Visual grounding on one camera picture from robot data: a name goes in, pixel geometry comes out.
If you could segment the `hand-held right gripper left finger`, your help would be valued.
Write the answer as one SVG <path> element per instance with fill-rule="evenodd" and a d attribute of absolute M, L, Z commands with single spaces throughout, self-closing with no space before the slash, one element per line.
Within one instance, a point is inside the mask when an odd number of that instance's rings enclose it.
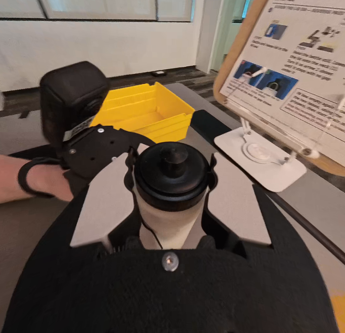
<path fill-rule="evenodd" d="M 141 216 L 133 192 L 133 155 L 123 153 L 91 181 L 70 246 L 101 243 L 120 248 L 127 238 L 139 237 Z"/>

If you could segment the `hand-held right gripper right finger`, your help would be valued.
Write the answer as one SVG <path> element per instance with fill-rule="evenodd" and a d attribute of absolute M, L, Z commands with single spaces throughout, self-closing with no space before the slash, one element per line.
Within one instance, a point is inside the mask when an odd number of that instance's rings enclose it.
<path fill-rule="evenodd" d="M 215 152 L 211 156 L 210 180 L 201 226 L 216 246 L 235 246 L 239 242 L 270 246 L 271 238 L 248 177 Z"/>

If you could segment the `black bottle lid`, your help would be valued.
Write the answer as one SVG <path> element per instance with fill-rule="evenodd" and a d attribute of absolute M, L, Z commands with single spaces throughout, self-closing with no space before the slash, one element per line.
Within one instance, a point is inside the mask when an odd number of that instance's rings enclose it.
<path fill-rule="evenodd" d="M 134 178 L 140 197 L 162 211 L 184 211 L 196 206 L 208 187 L 210 165 L 190 145 L 162 142 L 136 159 Z"/>

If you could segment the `yellow plastic bin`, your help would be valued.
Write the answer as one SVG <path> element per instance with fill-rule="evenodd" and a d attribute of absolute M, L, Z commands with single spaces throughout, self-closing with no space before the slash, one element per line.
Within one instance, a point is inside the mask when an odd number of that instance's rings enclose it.
<path fill-rule="evenodd" d="M 332 297 L 332 305 L 340 333 L 345 332 L 345 296 Z"/>
<path fill-rule="evenodd" d="M 113 126 L 155 143 L 180 141 L 187 135 L 195 109 L 162 84 L 110 90 L 90 127 Z"/>

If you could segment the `white plastic bottle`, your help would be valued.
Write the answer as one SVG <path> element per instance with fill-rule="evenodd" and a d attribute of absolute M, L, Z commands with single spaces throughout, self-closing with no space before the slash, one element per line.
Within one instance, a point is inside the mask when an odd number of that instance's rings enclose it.
<path fill-rule="evenodd" d="M 140 240 L 145 249 L 195 249 L 200 239 L 206 235 L 201 227 L 201 217 L 205 197 L 192 208 L 184 211 L 161 211 L 148 205 L 139 195 L 138 201 L 144 225 L 140 228 Z"/>

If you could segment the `person's left forearm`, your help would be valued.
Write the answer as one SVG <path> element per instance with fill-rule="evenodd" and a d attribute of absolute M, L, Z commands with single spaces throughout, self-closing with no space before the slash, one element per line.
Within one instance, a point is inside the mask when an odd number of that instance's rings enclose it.
<path fill-rule="evenodd" d="M 18 183 L 18 173 L 26 160 L 0 155 L 0 203 L 22 200 L 27 197 Z"/>

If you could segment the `person's left hand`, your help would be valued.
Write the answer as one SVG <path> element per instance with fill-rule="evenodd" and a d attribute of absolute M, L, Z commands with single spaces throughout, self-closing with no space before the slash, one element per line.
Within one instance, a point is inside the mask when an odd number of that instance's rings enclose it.
<path fill-rule="evenodd" d="M 35 165 L 28 172 L 27 183 L 32 190 L 70 202 L 73 194 L 64 173 L 65 171 L 58 165 Z"/>

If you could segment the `black textured pad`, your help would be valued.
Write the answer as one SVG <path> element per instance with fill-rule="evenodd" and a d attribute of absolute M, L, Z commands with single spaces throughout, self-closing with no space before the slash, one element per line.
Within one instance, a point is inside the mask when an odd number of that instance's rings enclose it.
<path fill-rule="evenodd" d="M 35 158 L 58 159 L 55 149 L 50 145 L 41 145 L 31 149 L 9 154 L 10 157 L 33 160 Z"/>

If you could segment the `black wristband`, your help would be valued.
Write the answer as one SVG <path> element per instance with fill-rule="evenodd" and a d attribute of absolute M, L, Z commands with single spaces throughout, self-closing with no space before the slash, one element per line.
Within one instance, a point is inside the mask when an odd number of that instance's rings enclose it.
<path fill-rule="evenodd" d="M 27 175 L 29 171 L 37 165 L 61 165 L 61 161 L 56 158 L 49 158 L 49 157 L 37 157 L 29 160 L 28 163 L 24 164 L 18 172 L 17 175 L 17 181 L 21 189 L 32 195 L 32 196 L 37 196 L 37 197 L 42 197 L 42 198 L 53 198 L 54 195 L 49 194 L 49 193 L 44 193 L 41 191 L 36 191 L 33 190 L 27 182 Z"/>

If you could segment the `wooden edged instruction board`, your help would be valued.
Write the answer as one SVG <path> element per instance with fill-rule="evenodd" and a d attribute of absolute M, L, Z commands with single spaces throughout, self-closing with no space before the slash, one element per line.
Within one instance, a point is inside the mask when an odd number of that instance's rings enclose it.
<path fill-rule="evenodd" d="M 254 0 L 216 100 L 311 164 L 344 177 L 345 0 Z"/>

